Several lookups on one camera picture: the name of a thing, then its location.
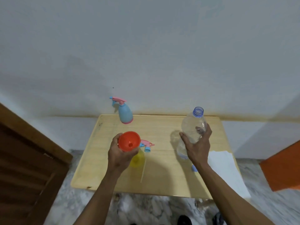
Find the orange funnel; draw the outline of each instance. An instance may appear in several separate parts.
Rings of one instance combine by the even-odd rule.
[[[141,138],[133,131],[123,133],[118,141],[119,148],[122,151],[131,151],[140,146]]]

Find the blue spray bottle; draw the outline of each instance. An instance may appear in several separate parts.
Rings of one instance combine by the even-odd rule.
[[[131,123],[133,121],[133,115],[129,106],[125,104],[125,102],[127,101],[119,97],[112,96],[110,97],[110,99],[112,99],[112,105],[114,105],[115,103],[119,103],[119,117],[121,122],[123,124]]]

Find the person's left hand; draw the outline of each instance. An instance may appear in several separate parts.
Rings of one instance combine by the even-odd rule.
[[[108,150],[107,172],[113,173],[119,177],[122,172],[129,166],[131,159],[139,152],[139,148],[132,151],[124,152],[118,147],[118,139],[122,133],[117,134],[113,139]]]

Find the floor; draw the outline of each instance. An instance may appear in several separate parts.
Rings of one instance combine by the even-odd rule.
[[[93,196],[92,191],[73,189],[71,179],[83,151],[72,151],[71,168],[55,199],[45,225],[73,224]],[[251,194],[251,203],[275,224],[296,225],[300,221],[300,191],[282,190],[273,193],[257,160],[239,159],[238,166]],[[120,200],[112,200],[105,224],[176,224],[180,215],[187,215],[196,224],[212,224],[211,218],[218,212],[216,206],[199,211],[194,199],[160,197],[121,193]]]

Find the clear plastic bottle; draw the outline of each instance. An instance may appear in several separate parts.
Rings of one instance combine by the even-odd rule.
[[[203,108],[197,106],[182,121],[181,129],[189,137],[191,143],[196,143],[206,131],[206,121],[203,113]],[[179,139],[176,151],[181,158],[188,159],[185,144],[181,138]]]

